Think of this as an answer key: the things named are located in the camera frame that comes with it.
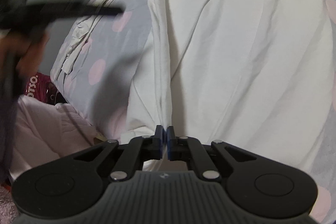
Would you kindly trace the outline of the person's left hand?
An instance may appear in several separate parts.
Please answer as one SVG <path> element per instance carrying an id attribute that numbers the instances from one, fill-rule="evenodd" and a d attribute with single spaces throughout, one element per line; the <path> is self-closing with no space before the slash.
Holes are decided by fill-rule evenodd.
<path id="1" fill-rule="evenodd" d="M 36 40 L 8 33 L 1 38 L 1 100 L 23 94 L 26 82 L 37 73 L 49 40 L 45 31 Z"/>

